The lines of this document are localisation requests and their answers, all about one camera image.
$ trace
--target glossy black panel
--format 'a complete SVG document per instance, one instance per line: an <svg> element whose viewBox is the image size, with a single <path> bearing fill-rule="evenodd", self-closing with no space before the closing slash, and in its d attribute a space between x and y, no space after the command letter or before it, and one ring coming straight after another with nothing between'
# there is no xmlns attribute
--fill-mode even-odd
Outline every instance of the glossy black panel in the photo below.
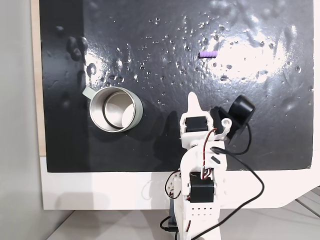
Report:
<svg viewBox="0 0 320 240"><path fill-rule="evenodd" d="M228 110L240 94L256 105L242 157L253 169L310 167L312 0L41 0L40 18L49 172L176 170L190 91L207 111ZM212 50L217 58L198 59ZM124 133L98 129L86 84L136 93L141 123ZM244 131L226 147L247 142ZM241 167L228 159L229 170Z"/></svg>

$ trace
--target wire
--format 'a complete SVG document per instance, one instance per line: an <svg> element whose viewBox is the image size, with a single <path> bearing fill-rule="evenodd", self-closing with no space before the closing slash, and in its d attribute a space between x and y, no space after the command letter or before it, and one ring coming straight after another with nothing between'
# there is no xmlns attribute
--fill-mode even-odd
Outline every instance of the wire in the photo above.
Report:
<svg viewBox="0 0 320 240"><path fill-rule="evenodd" d="M236 157L236 155L234 153L229 152L228 150L222 149L220 147L212 147L211 148L212 151L214 151L216 154L225 154L225 155L229 155L231 156L233 159L237 160L239 163L241 163L242 165L244 165L257 179L258 181L261 183L262 188L261 191L259 192L258 195L254 196L253 198L249 199L248 201L242 203L240 206L238 206L233 212L231 212L228 216L226 216L221 222L219 222L218 224L208 228L207 230L201 232L200 234L198 234L197 236L193 237L191 240L196 240L198 238L200 238L202 235L208 233L209 231L221 226L222 224L224 224L229 218L231 218L236 212L238 212L241 208L243 208L245 205L253 202L254 200L256 200L257 198L259 198L263 192L265 191L265 184L264 182L261 180L261 178L255 173L254 170L251 169L251 167L249 167L246 163L244 163L243 161L241 161L240 159L238 159Z"/></svg>
<svg viewBox="0 0 320 240"><path fill-rule="evenodd" d="M208 134L206 135L206 138L204 140L203 144L203 151L202 151L202 170L201 170L201 179L207 179L209 175L211 174L211 168L208 169L207 174L205 175L205 167L206 167L206 144L208 142L208 139L210 137L210 134L213 133L217 128L211 129Z"/></svg>
<svg viewBox="0 0 320 240"><path fill-rule="evenodd" d="M246 153L249 151L249 149L250 149L251 141L252 141L252 133L251 133L251 129L250 129L250 126L249 126L248 123L246 124L246 127L248 128L248 133L249 133L249 142L248 142L248 145L247 145L247 147L246 147L246 149L245 149L244 151L242 151L242 152L233 152L233 153L232 153L233 155L238 156L238 155L246 154Z"/></svg>
<svg viewBox="0 0 320 240"><path fill-rule="evenodd" d="M180 194L181 194L181 191L180 191L177 196L171 197L170 194L169 194L168 191L167 191L167 184L168 184L168 182L169 182L169 179L171 178L171 176L172 176L173 174L176 174L176 173L179 173L179 172L180 172L180 170L177 170L177 171L172 172L172 173L170 174L170 176L168 177L168 179L166 180L166 182L165 182L164 191L165 191L165 194L166 194L170 199L177 199L177 198L180 196Z"/></svg>
<svg viewBox="0 0 320 240"><path fill-rule="evenodd" d="M171 216L167 216L165 219L163 219L161 222L160 222L160 228L163 229L163 230L167 230L163 224L165 223L165 221L167 221L169 218L171 218Z"/></svg>
<svg viewBox="0 0 320 240"><path fill-rule="evenodd" d="M189 221L188 226L186 227L186 230L185 230L186 232L188 232L188 231L189 231L190 224L191 224L191 221Z"/></svg>

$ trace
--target black cable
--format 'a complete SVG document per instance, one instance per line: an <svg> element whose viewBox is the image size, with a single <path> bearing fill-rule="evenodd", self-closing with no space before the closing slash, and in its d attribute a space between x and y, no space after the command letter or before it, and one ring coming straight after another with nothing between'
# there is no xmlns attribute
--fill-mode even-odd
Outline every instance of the black cable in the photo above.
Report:
<svg viewBox="0 0 320 240"><path fill-rule="evenodd" d="M244 151L241 151L241 152L232 152L233 155L238 156L238 155L246 154L246 153L249 151L249 149L250 149L251 141L252 141L252 133L251 133L251 128L250 128L250 126L249 126L248 123L246 124L246 127L248 128L248 133L249 133L249 142L248 142L248 145L247 145L247 147L246 147L246 149L245 149Z"/></svg>
<svg viewBox="0 0 320 240"><path fill-rule="evenodd" d="M166 232L177 232L179 231L178 227L177 226L163 226L163 224L165 223L165 221L167 221L168 219L170 219L171 216L167 216L165 219L163 219L161 222L160 222L160 228L162 230L165 230Z"/></svg>
<svg viewBox="0 0 320 240"><path fill-rule="evenodd" d="M174 171L173 173L171 173L170 176L168 177L168 179L167 179L166 182L165 182L164 191L165 191L165 194L166 194L170 199L177 199L177 198L180 196L180 194L181 194L181 191L180 191L177 196L171 197L171 196L169 195L168 191L167 191L167 184L168 184L168 182L169 182L169 179L171 178L171 176L172 176L173 174L176 174L176 173L179 173L179 172L180 172L180 170L177 170L177 171Z"/></svg>
<svg viewBox="0 0 320 240"><path fill-rule="evenodd" d="M231 212L228 216L226 216L221 222L219 222L218 224L208 228L207 230L201 232L200 234L198 234L197 236L193 237L191 240L196 240L198 238L200 238L202 235L206 234L207 232L221 226L222 224L224 224L229 218L231 218L236 212L238 212L241 208L243 208L245 205L253 202L254 200L256 200L257 198L259 198L263 192L265 191L265 184L264 182L261 180L261 178L255 173L254 170L251 169L251 167L249 167L246 163L244 163L243 161L241 161L240 159L238 159L234 153L229 152L228 150L222 149L220 147L211 147L210 148L213 152L215 152L216 154L225 154L225 155L229 155L231 156L233 159L237 160L239 163L241 163L242 165L244 165L261 183L262 185L262 189L259 192L259 194L251 199L249 199L248 201L242 203L240 206L238 206L233 212Z"/></svg>
<svg viewBox="0 0 320 240"><path fill-rule="evenodd" d="M165 221L167 221L169 218L171 218L171 216L167 216L165 219L163 219L161 222L160 222L160 228L167 231L167 228L163 226L163 224L165 223Z"/></svg>

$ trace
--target metal cup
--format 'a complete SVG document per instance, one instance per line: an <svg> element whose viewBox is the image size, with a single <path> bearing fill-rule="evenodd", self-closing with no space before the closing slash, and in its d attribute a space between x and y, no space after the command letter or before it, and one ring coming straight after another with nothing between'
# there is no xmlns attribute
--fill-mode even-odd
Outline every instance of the metal cup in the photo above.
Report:
<svg viewBox="0 0 320 240"><path fill-rule="evenodd" d="M140 99L125 88L108 86L97 91L86 86L82 94L91 99L90 117L103 131L124 132L136 126L142 118Z"/></svg>

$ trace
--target white wall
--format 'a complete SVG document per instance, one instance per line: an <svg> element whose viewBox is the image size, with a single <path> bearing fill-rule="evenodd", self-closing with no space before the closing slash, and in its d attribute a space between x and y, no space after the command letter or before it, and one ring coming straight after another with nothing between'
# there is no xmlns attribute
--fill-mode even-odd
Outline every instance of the white wall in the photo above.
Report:
<svg viewBox="0 0 320 240"><path fill-rule="evenodd" d="M44 240L70 211L42 210L30 0L0 7L0 239Z"/></svg>

